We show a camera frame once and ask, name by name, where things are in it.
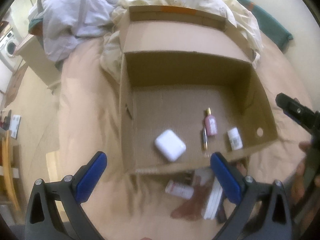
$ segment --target white cabinet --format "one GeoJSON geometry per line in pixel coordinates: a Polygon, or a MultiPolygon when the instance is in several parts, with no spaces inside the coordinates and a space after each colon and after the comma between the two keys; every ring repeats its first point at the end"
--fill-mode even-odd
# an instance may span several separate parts
{"type": "Polygon", "coordinates": [[[3,94],[0,93],[0,110],[2,110],[2,100],[3,100],[3,94]]]}
{"type": "Polygon", "coordinates": [[[11,76],[11,70],[8,69],[2,61],[0,61],[0,90],[4,93],[7,91],[11,76]]]}
{"type": "Polygon", "coordinates": [[[60,81],[61,73],[55,67],[54,62],[47,59],[36,36],[28,34],[16,49],[15,54],[21,55],[48,87],[60,81]]]}

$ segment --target orange tape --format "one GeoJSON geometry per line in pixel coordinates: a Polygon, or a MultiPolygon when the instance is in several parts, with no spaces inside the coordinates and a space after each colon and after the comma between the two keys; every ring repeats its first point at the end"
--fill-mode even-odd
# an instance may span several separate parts
{"type": "Polygon", "coordinates": [[[197,10],[185,7],[178,7],[178,6],[169,6],[169,5],[162,5],[161,6],[162,12],[171,12],[171,13],[181,13],[181,14],[190,14],[195,15],[197,10]]]}
{"type": "Polygon", "coordinates": [[[253,2],[251,2],[251,3],[248,5],[247,9],[248,9],[249,11],[252,11],[252,9],[254,8],[254,6],[255,6],[255,4],[254,4],[253,2]]]}

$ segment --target box flap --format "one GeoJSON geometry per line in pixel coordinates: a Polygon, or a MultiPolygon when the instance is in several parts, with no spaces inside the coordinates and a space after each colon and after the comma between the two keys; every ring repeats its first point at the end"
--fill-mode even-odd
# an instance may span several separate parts
{"type": "Polygon", "coordinates": [[[179,49],[220,55],[223,51],[221,56],[251,62],[255,55],[226,18],[175,6],[129,7],[120,22],[120,44],[124,52],[179,49]]]}

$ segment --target washing machine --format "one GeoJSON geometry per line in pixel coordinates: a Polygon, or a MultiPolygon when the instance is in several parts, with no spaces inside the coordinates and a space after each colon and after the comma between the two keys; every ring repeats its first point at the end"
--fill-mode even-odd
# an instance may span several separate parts
{"type": "Polygon", "coordinates": [[[10,30],[0,41],[1,60],[12,71],[18,68],[19,63],[22,60],[21,56],[14,55],[14,51],[19,44],[20,43],[18,42],[12,30],[10,30]]]}

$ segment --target floor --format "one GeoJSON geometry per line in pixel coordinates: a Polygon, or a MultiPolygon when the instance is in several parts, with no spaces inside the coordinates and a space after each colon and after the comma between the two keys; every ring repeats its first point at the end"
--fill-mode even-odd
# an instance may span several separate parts
{"type": "Polygon", "coordinates": [[[28,203],[36,179],[49,181],[46,154],[59,149],[58,96],[27,68],[15,100],[4,115],[21,115],[17,140],[12,139],[14,163],[20,168],[23,190],[18,192],[28,203]]]}
{"type": "Polygon", "coordinates": [[[24,62],[24,64],[12,75],[5,93],[4,107],[7,107],[15,100],[27,68],[28,65],[24,62]]]}

